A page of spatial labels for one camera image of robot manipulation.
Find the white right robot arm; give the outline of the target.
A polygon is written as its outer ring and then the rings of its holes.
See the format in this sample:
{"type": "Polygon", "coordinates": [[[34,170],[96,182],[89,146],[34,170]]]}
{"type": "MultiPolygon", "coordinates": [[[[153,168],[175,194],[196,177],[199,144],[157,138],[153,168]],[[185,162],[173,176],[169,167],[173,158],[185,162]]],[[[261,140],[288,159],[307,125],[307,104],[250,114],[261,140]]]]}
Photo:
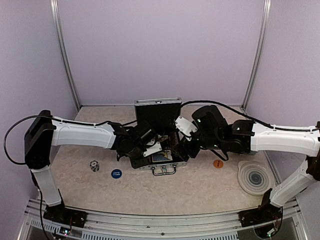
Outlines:
{"type": "Polygon", "coordinates": [[[320,179],[320,127],[277,126],[264,123],[253,117],[228,124],[216,105],[197,109],[189,121],[181,115],[174,121],[183,135],[176,147],[176,154],[183,160],[195,158],[200,150],[223,154],[221,160],[229,159],[228,153],[279,151],[303,154],[305,161],[279,186],[263,195],[256,218],[266,222],[289,199],[320,179]]]}

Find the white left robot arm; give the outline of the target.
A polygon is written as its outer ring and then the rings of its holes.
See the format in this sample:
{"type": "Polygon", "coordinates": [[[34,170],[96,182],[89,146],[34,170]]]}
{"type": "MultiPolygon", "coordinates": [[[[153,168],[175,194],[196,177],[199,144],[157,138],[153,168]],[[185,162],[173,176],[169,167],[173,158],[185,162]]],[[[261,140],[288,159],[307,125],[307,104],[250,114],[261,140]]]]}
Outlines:
{"type": "Polygon", "coordinates": [[[43,110],[36,115],[24,136],[24,161],[33,174],[49,212],[63,223],[70,211],[62,205],[63,199],[56,187],[51,168],[52,146],[74,145],[110,149],[117,157],[139,161],[162,150],[158,135],[146,122],[134,127],[105,121],[102,123],[76,122],[51,115],[43,110]]]}

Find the blue playing card deck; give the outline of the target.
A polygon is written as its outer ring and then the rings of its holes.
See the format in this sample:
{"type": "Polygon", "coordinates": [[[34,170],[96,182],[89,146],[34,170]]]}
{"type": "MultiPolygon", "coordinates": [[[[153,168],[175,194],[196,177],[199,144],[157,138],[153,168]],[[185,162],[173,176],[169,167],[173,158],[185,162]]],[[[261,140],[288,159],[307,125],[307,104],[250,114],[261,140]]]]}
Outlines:
{"type": "Polygon", "coordinates": [[[167,152],[155,153],[151,157],[153,163],[169,162],[172,160],[171,155],[167,152]]]}

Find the black white chip stack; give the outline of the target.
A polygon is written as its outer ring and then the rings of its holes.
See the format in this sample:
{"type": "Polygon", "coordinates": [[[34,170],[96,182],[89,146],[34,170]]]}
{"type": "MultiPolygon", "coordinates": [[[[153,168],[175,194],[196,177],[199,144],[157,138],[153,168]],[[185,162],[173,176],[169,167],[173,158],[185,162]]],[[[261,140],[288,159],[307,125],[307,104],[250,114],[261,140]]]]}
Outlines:
{"type": "Polygon", "coordinates": [[[96,160],[91,161],[89,166],[93,172],[98,172],[100,170],[100,165],[96,160]]]}

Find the aluminium poker chip case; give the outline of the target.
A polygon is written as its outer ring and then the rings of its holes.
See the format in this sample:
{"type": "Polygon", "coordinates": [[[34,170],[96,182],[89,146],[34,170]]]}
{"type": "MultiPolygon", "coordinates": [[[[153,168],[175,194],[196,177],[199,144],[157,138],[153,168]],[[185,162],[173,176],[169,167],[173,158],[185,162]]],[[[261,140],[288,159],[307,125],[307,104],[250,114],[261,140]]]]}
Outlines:
{"type": "Polygon", "coordinates": [[[171,161],[152,162],[152,155],[147,156],[149,163],[139,170],[151,170],[152,174],[158,176],[173,175],[177,167],[184,166],[186,162],[172,153],[172,148],[180,142],[180,136],[175,127],[175,120],[181,113],[182,99],[180,97],[142,99],[134,102],[137,122],[147,121],[157,134],[157,138],[148,144],[152,147],[160,142],[162,151],[157,153],[168,153],[171,161]]]}

